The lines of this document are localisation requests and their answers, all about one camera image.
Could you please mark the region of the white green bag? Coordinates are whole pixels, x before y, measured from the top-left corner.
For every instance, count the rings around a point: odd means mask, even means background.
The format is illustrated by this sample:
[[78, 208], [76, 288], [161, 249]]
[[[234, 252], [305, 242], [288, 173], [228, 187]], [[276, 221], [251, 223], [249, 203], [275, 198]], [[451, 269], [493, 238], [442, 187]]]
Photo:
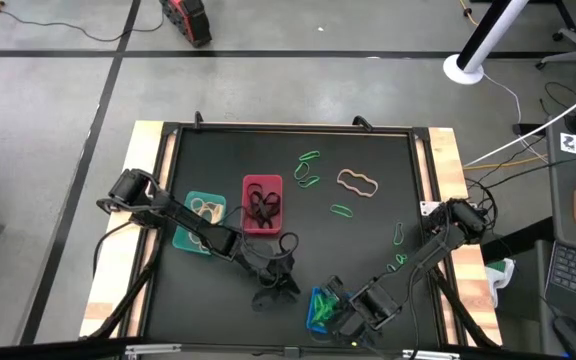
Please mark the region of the white green bag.
[[504, 258], [503, 260], [485, 266], [488, 287], [494, 308], [498, 306], [498, 291], [505, 288], [511, 282], [514, 270], [515, 261], [509, 258]]

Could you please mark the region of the teal plastic basket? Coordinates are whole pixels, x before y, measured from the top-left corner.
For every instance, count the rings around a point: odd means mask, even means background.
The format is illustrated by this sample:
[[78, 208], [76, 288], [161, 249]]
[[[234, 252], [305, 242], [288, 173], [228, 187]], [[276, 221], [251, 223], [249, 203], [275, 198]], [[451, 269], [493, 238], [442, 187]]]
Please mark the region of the teal plastic basket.
[[[190, 203], [191, 200], [193, 198], [201, 198], [206, 202], [214, 202], [214, 203], [219, 203], [219, 204], [223, 204], [225, 207], [224, 210], [224, 214], [226, 212], [226, 199], [221, 196], [221, 195], [217, 195], [217, 194], [211, 194], [211, 193], [204, 193], [204, 192], [199, 192], [199, 191], [190, 191], [187, 193], [185, 201], [184, 201], [184, 206], [187, 207], [188, 209], [191, 210], [190, 208]], [[202, 216], [204, 220], [209, 221], [210, 215], [209, 213], [204, 213]], [[186, 251], [186, 252], [191, 252], [191, 253], [196, 253], [196, 254], [201, 254], [201, 255], [207, 255], [209, 256], [210, 253], [208, 254], [204, 254], [204, 253], [199, 253], [197, 251], [197, 248], [194, 244], [192, 244], [189, 239], [188, 239], [188, 233], [189, 231], [186, 230], [183, 227], [178, 227], [175, 231], [174, 234], [174, 238], [172, 241], [172, 245], [180, 250]]]

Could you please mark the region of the beige wooden pieces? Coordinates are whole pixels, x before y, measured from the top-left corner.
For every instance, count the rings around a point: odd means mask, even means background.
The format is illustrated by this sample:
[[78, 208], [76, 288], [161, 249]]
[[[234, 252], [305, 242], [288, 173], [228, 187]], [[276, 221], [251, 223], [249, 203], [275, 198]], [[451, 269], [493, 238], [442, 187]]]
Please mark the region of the beige wooden pieces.
[[225, 207], [223, 204], [213, 203], [213, 202], [205, 202], [202, 206], [201, 213], [208, 212], [210, 215], [209, 221], [212, 224], [216, 224], [222, 220], [224, 215]]

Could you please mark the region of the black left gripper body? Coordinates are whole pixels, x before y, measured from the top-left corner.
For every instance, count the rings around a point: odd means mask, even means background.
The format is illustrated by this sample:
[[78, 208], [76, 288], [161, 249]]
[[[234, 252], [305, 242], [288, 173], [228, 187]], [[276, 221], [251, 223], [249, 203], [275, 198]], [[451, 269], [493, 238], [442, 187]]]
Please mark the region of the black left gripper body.
[[243, 264], [256, 275], [261, 286], [274, 286], [280, 277], [292, 275], [293, 253], [297, 248], [297, 243], [289, 248], [279, 244], [280, 252], [275, 253], [269, 243], [247, 242], [241, 246], [241, 256]]

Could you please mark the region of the red plastic basket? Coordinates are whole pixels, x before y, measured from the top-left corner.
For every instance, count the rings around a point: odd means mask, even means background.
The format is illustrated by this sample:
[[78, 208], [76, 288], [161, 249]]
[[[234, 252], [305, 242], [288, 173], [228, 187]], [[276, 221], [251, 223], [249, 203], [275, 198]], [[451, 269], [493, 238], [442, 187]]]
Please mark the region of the red plastic basket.
[[[258, 183], [263, 187], [263, 195], [269, 192], [276, 192], [281, 196], [281, 208], [278, 215], [272, 218], [273, 228], [259, 228], [257, 222], [248, 216], [248, 199], [246, 188], [251, 183]], [[247, 234], [253, 235], [275, 235], [278, 234], [282, 227], [283, 213], [283, 179], [280, 175], [246, 175], [243, 179], [242, 187], [242, 206], [243, 215], [241, 225]]]

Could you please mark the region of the blue plastic basket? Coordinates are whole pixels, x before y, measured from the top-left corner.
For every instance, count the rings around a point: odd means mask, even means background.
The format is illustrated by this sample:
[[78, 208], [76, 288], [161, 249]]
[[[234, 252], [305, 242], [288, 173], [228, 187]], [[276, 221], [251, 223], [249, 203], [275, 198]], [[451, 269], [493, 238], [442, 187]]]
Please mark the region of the blue plastic basket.
[[339, 312], [340, 305], [339, 305], [339, 302], [336, 303], [336, 305], [334, 307], [334, 311], [330, 312], [330, 316], [326, 321], [324, 321], [323, 323], [314, 323], [312, 321], [313, 312], [314, 312], [313, 307], [314, 307], [315, 297], [317, 294], [320, 294], [320, 293], [322, 293], [322, 290], [319, 287], [313, 287], [312, 288], [310, 303], [309, 303], [309, 308], [308, 308], [308, 313], [307, 313], [307, 318], [306, 318], [306, 329], [309, 331], [315, 332], [315, 333], [327, 334], [328, 333], [327, 325], [332, 321], [332, 319]]

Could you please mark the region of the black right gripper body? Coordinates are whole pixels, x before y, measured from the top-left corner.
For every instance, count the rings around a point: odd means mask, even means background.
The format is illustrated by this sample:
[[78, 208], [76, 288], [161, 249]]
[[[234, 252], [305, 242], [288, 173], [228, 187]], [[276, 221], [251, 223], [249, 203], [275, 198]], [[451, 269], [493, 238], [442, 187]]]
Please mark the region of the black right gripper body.
[[345, 294], [343, 301], [339, 302], [340, 309], [335, 316], [335, 322], [339, 320], [349, 320], [354, 326], [356, 340], [362, 340], [367, 334], [368, 324], [365, 319], [366, 314], [370, 314], [365, 304], [365, 294]]

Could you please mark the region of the red black floor machine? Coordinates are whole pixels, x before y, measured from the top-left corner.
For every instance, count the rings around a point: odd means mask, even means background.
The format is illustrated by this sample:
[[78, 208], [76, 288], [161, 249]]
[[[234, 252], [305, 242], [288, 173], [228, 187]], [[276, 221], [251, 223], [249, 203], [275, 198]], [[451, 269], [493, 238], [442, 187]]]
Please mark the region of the red black floor machine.
[[159, 0], [162, 13], [194, 47], [212, 40], [210, 23], [202, 0]]

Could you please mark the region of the black computer mouse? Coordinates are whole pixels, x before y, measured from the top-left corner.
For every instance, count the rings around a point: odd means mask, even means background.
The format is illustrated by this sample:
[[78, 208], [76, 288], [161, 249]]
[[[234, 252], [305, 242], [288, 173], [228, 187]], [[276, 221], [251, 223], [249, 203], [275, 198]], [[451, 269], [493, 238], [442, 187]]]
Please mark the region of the black computer mouse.
[[557, 316], [552, 321], [552, 329], [566, 354], [576, 358], [576, 320], [569, 316]]

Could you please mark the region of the black rubber band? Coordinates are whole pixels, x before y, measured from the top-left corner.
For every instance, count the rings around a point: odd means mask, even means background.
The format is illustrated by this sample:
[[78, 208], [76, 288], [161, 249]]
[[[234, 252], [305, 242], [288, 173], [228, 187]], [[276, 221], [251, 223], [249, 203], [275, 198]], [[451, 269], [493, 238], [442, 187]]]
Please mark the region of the black rubber band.
[[253, 203], [249, 207], [248, 216], [257, 222], [259, 228], [273, 228], [272, 218], [279, 212], [279, 203]]
[[276, 192], [267, 193], [260, 200], [260, 208], [269, 217], [276, 215], [280, 211], [280, 208], [281, 208], [281, 196]]
[[264, 200], [263, 187], [258, 183], [251, 183], [246, 188], [248, 208], [255, 211]]

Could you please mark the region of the dark grey side desk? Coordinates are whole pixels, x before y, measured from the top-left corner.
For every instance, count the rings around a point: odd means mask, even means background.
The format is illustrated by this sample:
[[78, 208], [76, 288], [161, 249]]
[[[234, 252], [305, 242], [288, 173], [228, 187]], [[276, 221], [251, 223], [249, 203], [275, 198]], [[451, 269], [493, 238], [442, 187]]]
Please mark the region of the dark grey side desk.
[[576, 248], [576, 221], [573, 215], [573, 198], [576, 190], [576, 154], [563, 152], [560, 149], [561, 133], [573, 134], [566, 128], [565, 122], [562, 120], [547, 129], [548, 155], [551, 162], [554, 163], [549, 169], [554, 238], [555, 242], [561, 245]]

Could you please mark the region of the silver metal bracket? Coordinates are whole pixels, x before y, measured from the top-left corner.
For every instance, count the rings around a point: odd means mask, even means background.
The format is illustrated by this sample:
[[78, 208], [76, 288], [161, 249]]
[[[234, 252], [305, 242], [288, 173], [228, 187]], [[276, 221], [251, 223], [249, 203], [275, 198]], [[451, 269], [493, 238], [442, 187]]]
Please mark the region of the silver metal bracket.
[[461, 360], [458, 353], [408, 349], [402, 352], [402, 357], [406, 360]]
[[128, 360], [138, 360], [140, 356], [177, 353], [181, 344], [135, 344], [125, 347], [124, 355]]

